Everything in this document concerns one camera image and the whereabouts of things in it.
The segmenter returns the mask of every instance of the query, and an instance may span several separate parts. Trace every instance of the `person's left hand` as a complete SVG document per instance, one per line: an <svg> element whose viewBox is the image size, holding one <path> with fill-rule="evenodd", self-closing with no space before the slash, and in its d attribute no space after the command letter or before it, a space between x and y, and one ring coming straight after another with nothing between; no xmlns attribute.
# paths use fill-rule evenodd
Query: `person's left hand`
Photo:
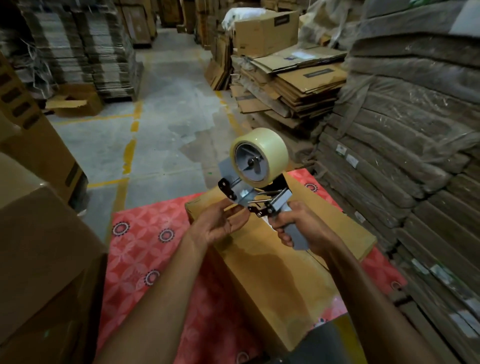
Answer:
<svg viewBox="0 0 480 364"><path fill-rule="evenodd" d="M206 250L209 245L243 227L250 217L250 212L241 205L225 211L231 205L232 202L225 198L207 207L185 232L184 239L190 239Z"/></svg>

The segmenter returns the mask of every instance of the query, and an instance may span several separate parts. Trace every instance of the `tape roll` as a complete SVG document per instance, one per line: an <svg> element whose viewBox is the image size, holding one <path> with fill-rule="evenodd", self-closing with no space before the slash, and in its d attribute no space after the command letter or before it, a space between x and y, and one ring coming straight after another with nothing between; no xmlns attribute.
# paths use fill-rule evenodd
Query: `tape roll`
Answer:
<svg viewBox="0 0 480 364"><path fill-rule="evenodd" d="M263 176L254 181L243 173L237 164L237 149L247 145L255 148L262 156ZM288 150L282 138L273 130L257 128L235 139L230 147L230 159L235 172L242 180L253 187L265 187L281 174L288 166Z"/></svg>

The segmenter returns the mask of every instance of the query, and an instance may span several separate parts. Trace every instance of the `aisle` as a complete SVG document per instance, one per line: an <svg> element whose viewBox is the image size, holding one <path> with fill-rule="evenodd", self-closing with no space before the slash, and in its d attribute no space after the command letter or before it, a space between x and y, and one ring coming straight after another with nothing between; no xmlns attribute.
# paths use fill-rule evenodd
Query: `aisle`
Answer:
<svg viewBox="0 0 480 364"><path fill-rule="evenodd" d="M159 29L144 63L139 101L107 104L80 120L50 117L89 179L84 221L109 241L112 212L204 192L236 137L226 92L204 79L211 54L193 36Z"/></svg>

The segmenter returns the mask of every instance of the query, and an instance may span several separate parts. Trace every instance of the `tape gun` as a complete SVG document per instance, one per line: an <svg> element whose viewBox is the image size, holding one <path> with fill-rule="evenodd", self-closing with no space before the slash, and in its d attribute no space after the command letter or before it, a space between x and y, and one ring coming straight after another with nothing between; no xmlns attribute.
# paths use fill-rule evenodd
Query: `tape gun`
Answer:
<svg viewBox="0 0 480 364"><path fill-rule="evenodd" d="M292 192L282 172L288 165L288 150L273 130L257 128L235 139L230 158L218 164L220 190L234 203L245 206L259 218L291 211ZM295 224L283 227L292 237L293 249L307 250L308 243Z"/></svg>

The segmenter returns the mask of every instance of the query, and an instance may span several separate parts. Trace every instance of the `person's right hand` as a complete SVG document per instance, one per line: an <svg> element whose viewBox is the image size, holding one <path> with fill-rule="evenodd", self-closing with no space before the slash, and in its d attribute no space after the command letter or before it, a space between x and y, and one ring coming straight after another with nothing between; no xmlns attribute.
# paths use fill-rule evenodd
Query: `person's right hand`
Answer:
<svg viewBox="0 0 480 364"><path fill-rule="evenodd" d="M303 202L289 201L288 206L291 211L280 212L276 217L268 218L283 244L293 246L292 237L285 233L283 227L295 224L307 239L310 250L319 256L324 257L332 247L343 245L340 237Z"/></svg>

